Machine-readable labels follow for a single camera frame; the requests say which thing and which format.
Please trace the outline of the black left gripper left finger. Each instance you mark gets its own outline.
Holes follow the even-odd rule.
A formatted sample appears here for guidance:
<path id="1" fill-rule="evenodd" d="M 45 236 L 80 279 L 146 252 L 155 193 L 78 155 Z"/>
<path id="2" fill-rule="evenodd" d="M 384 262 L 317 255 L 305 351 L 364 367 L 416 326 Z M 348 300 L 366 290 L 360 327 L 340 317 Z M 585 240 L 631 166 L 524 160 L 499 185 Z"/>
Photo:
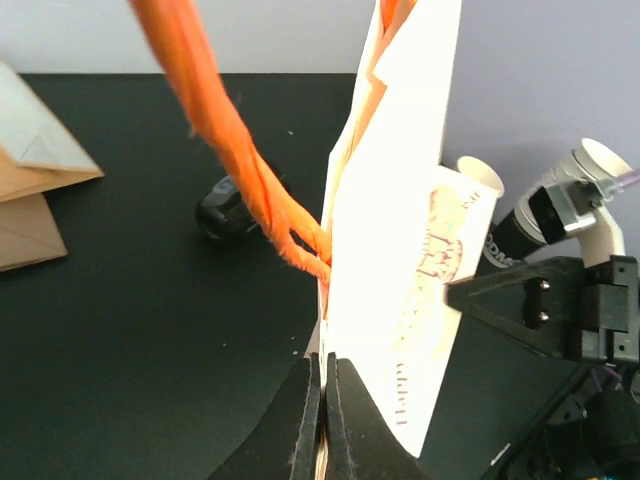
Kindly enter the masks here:
<path id="1" fill-rule="evenodd" d="M 297 359 L 253 431 L 210 478 L 313 479 L 322 400 L 319 359 Z"/>

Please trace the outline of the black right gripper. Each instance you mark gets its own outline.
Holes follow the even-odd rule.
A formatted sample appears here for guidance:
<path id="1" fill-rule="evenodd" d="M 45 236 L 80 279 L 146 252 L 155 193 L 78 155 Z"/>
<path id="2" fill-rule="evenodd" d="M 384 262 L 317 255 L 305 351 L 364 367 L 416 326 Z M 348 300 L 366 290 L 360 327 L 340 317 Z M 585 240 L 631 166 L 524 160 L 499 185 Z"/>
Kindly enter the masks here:
<path id="1" fill-rule="evenodd" d="M 540 355 L 639 363 L 639 273 L 630 256 L 586 269 L 579 258 L 521 264 L 450 284 L 446 302 Z"/>

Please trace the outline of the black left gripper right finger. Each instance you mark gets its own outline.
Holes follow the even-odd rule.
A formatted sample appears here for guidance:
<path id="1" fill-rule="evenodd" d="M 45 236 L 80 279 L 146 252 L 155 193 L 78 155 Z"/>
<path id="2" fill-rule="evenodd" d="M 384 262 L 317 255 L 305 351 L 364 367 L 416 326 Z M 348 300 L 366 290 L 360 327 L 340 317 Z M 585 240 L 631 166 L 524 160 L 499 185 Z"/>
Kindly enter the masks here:
<path id="1" fill-rule="evenodd" d="M 421 466 L 396 440 L 348 359 L 328 358 L 328 479 L 419 479 Z"/>

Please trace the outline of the printed white paper bag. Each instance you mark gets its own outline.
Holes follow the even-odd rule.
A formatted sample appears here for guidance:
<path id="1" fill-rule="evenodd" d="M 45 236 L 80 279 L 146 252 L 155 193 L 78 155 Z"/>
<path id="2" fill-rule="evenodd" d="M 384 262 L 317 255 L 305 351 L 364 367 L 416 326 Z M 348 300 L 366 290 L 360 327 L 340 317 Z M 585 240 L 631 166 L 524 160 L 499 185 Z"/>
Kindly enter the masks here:
<path id="1" fill-rule="evenodd" d="M 276 251 L 318 279 L 321 350 L 357 366 L 396 439 L 419 455 L 431 413 L 423 389 L 409 385 L 397 344 L 439 171 L 461 3 L 375 3 L 320 219 L 259 153 L 196 5 L 132 7 L 192 131 L 216 152 Z"/>

